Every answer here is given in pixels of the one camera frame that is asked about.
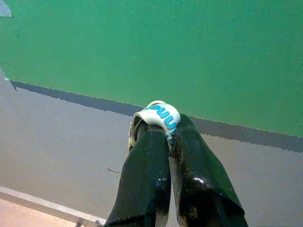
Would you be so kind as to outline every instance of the painted wall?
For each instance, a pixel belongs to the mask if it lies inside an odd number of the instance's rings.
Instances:
[[[138,107],[20,87],[0,75],[0,185],[107,218],[120,177],[107,169],[121,170]],[[249,226],[303,226],[303,140],[294,152],[222,138],[241,128],[220,127],[221,137],[202,136],[226,168]],[[172,200],[168,227],[175,226]]]
[[[303,137],[301,0],[6,0],[13,81]]]

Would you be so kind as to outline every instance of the dark gray paint stripe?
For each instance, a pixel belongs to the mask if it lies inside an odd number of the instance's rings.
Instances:
[[[142,110],[142,107],[140,106],[77,95],[16,81],[11,81],[11,84],[15,90],[17,90],[17,88],[22,88],[53,98],[58,98],[99,110],[112,111],[127,116],[132,116],[135,112]],[[238,140],[241,142],[277,147],[295,152],[303,152],[303,138],[278,134],[275,132],[250,129],[221,122],[213,122],[194,117],[191,117],[191,119],[202,134],[223,137],[229,140]]]

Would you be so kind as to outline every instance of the small twig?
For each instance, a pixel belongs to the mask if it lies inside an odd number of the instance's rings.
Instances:
[[[107,170],[108,170],[108,171],[110,171],[110,172],[116,173],[116,174],[120,174],[120,173],[121,173],[121,172],[118,172],[118,171],[112,170],[112,169],[110,169],[110,168],[107,168]]]

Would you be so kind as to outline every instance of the beige floor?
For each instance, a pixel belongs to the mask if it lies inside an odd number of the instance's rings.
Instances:
[[[76,227],[76,224],[0,199],[0,227]]]

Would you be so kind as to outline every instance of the green wall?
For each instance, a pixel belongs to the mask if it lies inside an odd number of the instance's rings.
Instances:
[[[303,137],[301,0],[5,2],[10,80]]]

